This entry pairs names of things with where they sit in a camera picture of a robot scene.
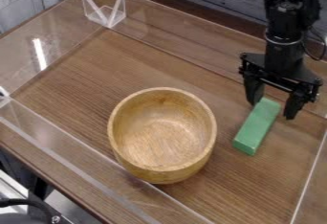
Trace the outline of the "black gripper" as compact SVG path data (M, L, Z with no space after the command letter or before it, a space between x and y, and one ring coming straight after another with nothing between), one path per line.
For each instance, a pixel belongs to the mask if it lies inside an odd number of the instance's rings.
M256 105L263 97L264 85L288 93L283 116L293 120L307 102L315 102L321 78L305 67L301 60L288 67L281 63L267 61L264 54L240 54L239 74L244 79L245 97L251 105Z

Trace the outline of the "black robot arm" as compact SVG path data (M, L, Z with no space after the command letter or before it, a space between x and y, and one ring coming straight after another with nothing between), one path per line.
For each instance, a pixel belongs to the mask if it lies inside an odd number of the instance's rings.
M303 106L316 101L321 78L308 69L304 57L307 33L319 19L319 0L263 0L267 17L265 52L240 54L239 73L249 104L263 98L264 86L288 94L283 116L292 120Z

